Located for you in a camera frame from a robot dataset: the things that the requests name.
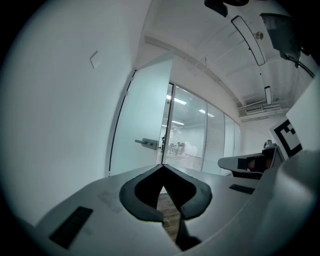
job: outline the white wall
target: white wall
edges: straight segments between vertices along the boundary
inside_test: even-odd
[[[0,77],[1,181],[15,214],[31,224],[104,177],[110,125],[150,2],[50,1],[11,49]]]
[[[166,52],[160,47],[142,43],[138,50],[135,67],[141,68]],[[189,65],[187,61],[175,55],[170,80],[212,103],[240,124],[241,121],[236,105],[225,90],[203,72],[194,76],[190,72],[191,66]]]
[[[243,122],[241,125],[241,155],[260,153],[267,140],[272,140],[269,129],[280,122],[284,114],[273,115],[262,120]]]

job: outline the wooden floor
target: wooden floor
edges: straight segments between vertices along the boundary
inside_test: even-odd
[[[180,212],[167,193],[159,195],[156,209],[163,213],[163,228],[175,242],[179,231]]]

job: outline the ceiling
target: ceiling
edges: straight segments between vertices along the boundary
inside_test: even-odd
[[[296,100],[295,93],[300,94],[304,91],[301,88],[310,83],[311,79],[304,70],[296,69],[292,62],[281,59],[279,52],[273,49],[259,15],[287,14],[274,1],[251,0],[242,7],[227,5],[226,18],[207,8],[203,0],[157,2],[153,23],[145,31],[145,37],[179,49],[195,59],[190,69],[194,76],[206,71],[214,73],[229,89],[226,91],[240,108],[240,116],[245,115],[243,106],[257,102],[265,104],[266,86],[271,87],[273,102],[289,108]],[[243,18],[253,34],[263,33],[263,39],[257,43],[265,59],[264,65],[257,65],[244,38],[231,23],[237,15]],[[317,67],[311,57],[302,57]]]

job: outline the glass door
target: glass door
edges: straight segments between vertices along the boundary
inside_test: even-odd
[[[110,175],[156,164],[173,57],[162,55],[135,73],[116,126]]]

